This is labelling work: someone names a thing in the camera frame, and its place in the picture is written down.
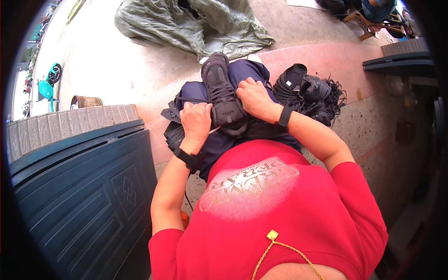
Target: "door panel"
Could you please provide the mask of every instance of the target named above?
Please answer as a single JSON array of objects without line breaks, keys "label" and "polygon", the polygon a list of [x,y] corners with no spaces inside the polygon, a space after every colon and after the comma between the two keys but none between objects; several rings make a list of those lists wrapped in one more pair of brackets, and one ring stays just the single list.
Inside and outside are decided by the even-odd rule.
[{"label": "door panel", "polygon": [[63,279],[112,279],[151,221],[156,184],[144,130],[43,170],[16,197],[32,237]]}]

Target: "navy blue pants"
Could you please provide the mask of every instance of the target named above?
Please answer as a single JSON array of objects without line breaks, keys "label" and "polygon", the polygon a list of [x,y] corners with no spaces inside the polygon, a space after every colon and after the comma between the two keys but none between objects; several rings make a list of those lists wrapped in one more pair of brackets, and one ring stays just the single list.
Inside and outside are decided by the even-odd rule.
[{"label": "navy blue pants", "polygon": [[[237,60],[230,63],[228,76],[230,78],[230,83],[235,89],[238,88],[238,84],[241,81],[246,80],[248,77],[252,77],[255,81],[262,81],[269,97],[274,102],[278,103],[277,99],[272,94],[271,89],[267,86],[267,82],[269,81],[269,71],[263,64],[245,59]],[[207,90],[203,82],[186,82],[178,96],[203,100],[208,99]],[[184,103],[185,101],[177,99],[177,108],[181,110]],[[254,139],[278,141],[301,152],[299,142],[293,136],[290,134],[279,133],[274,125],[249,115],[248,129],[240,138],[231,137],[219,130],[208,135],[208,138],[201,149],[201,152],[206,156],[199,169],[199,177],[207,181],[211,167],[225,151],[238,144]]]}]

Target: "hand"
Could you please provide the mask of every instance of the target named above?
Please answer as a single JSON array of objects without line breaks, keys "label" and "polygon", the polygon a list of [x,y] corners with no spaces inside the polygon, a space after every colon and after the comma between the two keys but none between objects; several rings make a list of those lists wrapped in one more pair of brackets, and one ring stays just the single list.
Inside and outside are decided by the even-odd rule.
[{"label": "hand", "polygon": [[198,154],[207,140],[211,126],[212,104],[192,104],[185,102],[184,109],[180,111],[181,123],[184,127],[185,138],[181,149],[187,154]]},{"label": "hand", "polygon": [[249,77],[239,83],[236,93],[244,110],[254,117],[272,124],[280,119],[283,106],[272,101],[261,81]]}]

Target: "black sneaker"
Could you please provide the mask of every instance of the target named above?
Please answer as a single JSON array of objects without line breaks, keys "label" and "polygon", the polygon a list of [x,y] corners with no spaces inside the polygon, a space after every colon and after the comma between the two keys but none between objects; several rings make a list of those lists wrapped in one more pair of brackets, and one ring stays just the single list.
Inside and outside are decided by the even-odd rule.
[{"label": "black sneaker", "polygon": [[246,112],[228,77],[228,57],[215,52],[201,68],[208,100],[213,103],[211,119],[215,127],[230,136],[239,137],[247,129]]}]

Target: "teal scooter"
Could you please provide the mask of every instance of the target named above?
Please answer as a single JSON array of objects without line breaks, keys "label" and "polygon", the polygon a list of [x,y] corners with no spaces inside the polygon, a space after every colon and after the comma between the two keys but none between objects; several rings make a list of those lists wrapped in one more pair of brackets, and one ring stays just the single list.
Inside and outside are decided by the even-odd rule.
[{"label": "teal scooter", "polygon": [[61,65],[59,63],[54,63],[45,80],[37,81],[37,85],[39,86],[39,101],[43,100],[44,98],[48,100],[48,102],[50,103],[48,109],[49,112],[54,112],[54,101],[59,102],[59,100],[55,99],[53,96],[53,87],[59,81],[61,74]]}]

